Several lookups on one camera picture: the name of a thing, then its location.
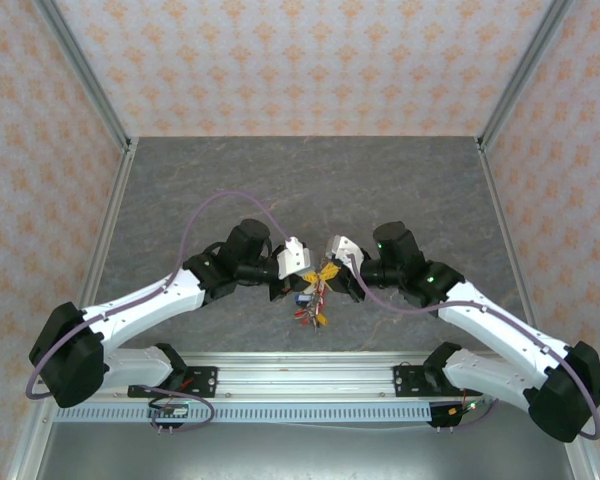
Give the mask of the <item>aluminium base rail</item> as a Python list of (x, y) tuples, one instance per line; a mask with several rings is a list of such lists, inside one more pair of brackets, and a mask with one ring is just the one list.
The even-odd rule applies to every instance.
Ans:
[[(186, 355), (188, 366), (216, 367), (213, 398), (237, 401), (336, 401), (398, 398), (393, 368), (421, 365), (416, 352), (200, 353)], [(526, 408), (523, 392), (540, 388), (548, 368), (531, 374), (497, 355), (479, 356), (466, 349), (451, 355), (443, 373), (463, 394), (487, 396)]]

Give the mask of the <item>grey metal panel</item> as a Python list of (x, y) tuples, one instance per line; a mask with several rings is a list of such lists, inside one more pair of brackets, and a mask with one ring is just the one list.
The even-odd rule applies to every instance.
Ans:
[(57, 424), (37, 480), (574, 480), (565, 448), (500, 412), (452, 433), (215, 424)]

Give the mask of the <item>aluminium side rail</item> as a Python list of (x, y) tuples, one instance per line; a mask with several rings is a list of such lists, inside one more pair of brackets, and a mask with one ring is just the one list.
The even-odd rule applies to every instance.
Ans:
[(474, 140), (480, 158), (480, 163), (484, 172), (484, 176), (490, 191), (498, 223), (501, 229), (509, 262), (513, 270), (516, 287), (524, 310), (526, 321), (530, 326), (537, 327), (538, 324), (536, 318), (536, 311), (533, 306), (531, 296), (529, 294), (529, 289), (527, 288), (527, 285), (525, 283), (524, 274), (521, 269), (520, 261), (518, 259), (514, 240), (511, 235), (512, 231), (509, 226), (509, 222), (506, 218), (505, 205), (496, 185), (495, 175), (489, 163), (486, 147), (484, 146), (484, 142), (481, 138), (475, 137)]
[(80, 287), (77, 300), (79, 307), (90, 307), (96, 304), (99, 284), (104, 271), (130, 171), (133, 166), (138, 141), (139, 139), (134, 137), (130, 140), (128, 145), (122, 148), (113, 183), (98, 227), (96, 243), (87, 265), (82, 286)]

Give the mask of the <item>small circuit board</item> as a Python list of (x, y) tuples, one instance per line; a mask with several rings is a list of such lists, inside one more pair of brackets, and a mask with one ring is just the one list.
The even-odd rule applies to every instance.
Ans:
[(149, 405), (149, 419), (184, 419), (189, 415), (187, 404), (156, 404)]
[(451, 417), (462, 417), (484, 404), (484, 399), (473, 400), (468, 403), (452, 403), (446, 408), (446, 412)]

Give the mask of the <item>toothed metal keyring disc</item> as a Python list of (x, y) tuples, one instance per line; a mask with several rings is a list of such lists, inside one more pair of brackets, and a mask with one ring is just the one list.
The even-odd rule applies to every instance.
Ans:
[(321, 313), (324, 297), (327, 290), (326, 281), (322, 278), (322, 271), (329, 263), (329, 259), (324, 257), (320, 260), (317, 270), (312, 276), (312, 299), (310, 302), (310, 311), (317, 317)]

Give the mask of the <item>aluminium corner post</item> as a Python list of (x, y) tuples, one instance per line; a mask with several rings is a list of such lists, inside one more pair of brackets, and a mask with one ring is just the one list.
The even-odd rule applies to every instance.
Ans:
[(56, 0), (31, 0), (33, 5), (46, 22), (50, 32), (55, 37), (60, 50), (69, 62), (87, 97), (95, 107), (104, 126), (122, 149), (127, 150), (131, 137), (126, 133), (113, 105), (98, 80), (83, 49), (80, 47), (74, 33), (65, 19)]
[(476, 144), (480, 152), (486, 153), (495, 143), (497, 135), (513, 111), (516, 102), (529, 82), (545, 50), (553, 41), (573, 3), (574, 0), (551, 0), (547, 12), (514, 69), (482, 134), (476, 138)]

